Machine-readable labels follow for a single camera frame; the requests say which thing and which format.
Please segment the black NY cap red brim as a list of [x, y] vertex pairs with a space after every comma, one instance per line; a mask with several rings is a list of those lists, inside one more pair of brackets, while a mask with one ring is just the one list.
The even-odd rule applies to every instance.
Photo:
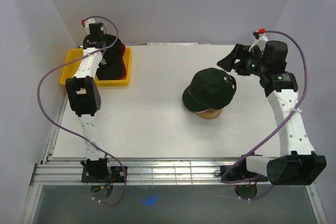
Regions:
[[126, 67], [123, 60], [125, 45], [120, 39], [107, 49], [97, 69], [98, 80], [121, 80], [126, 76]]

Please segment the dark green NY cap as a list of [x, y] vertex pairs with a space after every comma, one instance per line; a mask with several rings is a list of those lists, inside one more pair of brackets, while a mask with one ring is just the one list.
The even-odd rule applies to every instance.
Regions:
[[231, 103], [235, 93], [227, 72], [207, 68], [194, 75], [191, 83], [183, 92], [182, 102], [191, 112], [208, 108], [219, 110]]

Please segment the pink baseball cap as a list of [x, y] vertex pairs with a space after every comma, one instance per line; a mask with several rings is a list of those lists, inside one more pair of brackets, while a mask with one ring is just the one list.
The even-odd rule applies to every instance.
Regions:
[[234, 91], [236, 91], [236, 88], [237, 88], [236, 79], [231, 75], [229, 75], [229, 77], [231, 79], [232, 87], [233, 87]]

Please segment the black baseball cap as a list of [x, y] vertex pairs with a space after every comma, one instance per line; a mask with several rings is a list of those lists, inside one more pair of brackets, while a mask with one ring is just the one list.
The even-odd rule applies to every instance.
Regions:
[[202, 110], [202, 111], [197, 111], [195, 112], [196, 114], [205, 114], [205, 113], [210, 113], [210, 114], [213, 114], [213, 113], [221, 113], [223, 109], [213, 109], [213, 108], [208, 108], [206, 110]]

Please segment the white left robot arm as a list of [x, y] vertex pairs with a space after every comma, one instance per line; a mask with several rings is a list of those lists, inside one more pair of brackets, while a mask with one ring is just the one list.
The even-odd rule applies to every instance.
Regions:
[[111, 168], [107, 155], [97, 148], [99, 144], [98, 127], [95, 120], [101, 108], [101, 96], [95, 83], [99, 63], [105, 52], [106, 30], [103, 23], [93, 18], [83, 21], [87, 36], [83, 40], [83, 59], [73, 77], [66, 79], [66, 91], [71, 109], [79, 119], [86, 140], [86, 160], [82, 165], [88, 175], [100, 182], [108, 181]]

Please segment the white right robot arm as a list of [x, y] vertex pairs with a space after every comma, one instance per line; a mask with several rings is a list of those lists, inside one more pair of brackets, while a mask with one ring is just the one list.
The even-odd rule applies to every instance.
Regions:
[[242, 155], [221, 177], [226, 184], [252, 182], [266, 178], [272, 185], [310, 185], [327, 165], [325, 156], [316, 154], [309, 141], [299, 106], [305, 95], [298, 93], [293, 73], [286, 71], [286, 43], [271, 40], [263, 50], [259, 46], [236, 44], [217, 65], [238, 75], [259, 77], [259, 83], [271, 105], [279, 135], [278, 158], [256, 155], [254, 150]]

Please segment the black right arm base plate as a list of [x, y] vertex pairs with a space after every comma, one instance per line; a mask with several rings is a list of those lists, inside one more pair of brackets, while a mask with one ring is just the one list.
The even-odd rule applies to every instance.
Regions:
[[[215, 177], [222, 177], [228, 170], [229, 165], [221, 165], [218, 170], [214, 172]], [[257, 175], [256, 173], [252, 173], [247, 171], [245, 168], [235, 167], [232, 171], [230, 171], [224, 178], [227, 182], [268, 182], [268, 178], [263, 175]]]

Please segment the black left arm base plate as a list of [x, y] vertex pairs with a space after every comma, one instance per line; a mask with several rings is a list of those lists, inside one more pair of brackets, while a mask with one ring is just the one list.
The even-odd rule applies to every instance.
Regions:
[[86, 168], [83, 168], [82, 175], [81, 175], [81, 182], [82, 183], [124, 183], [125, 175], [127, 175], [128, 167], [125, 166], [124, 170], [121, 166], [110, 166], [110, 177], [106, 180], [98, 180], [94, 176], [89, 175]]

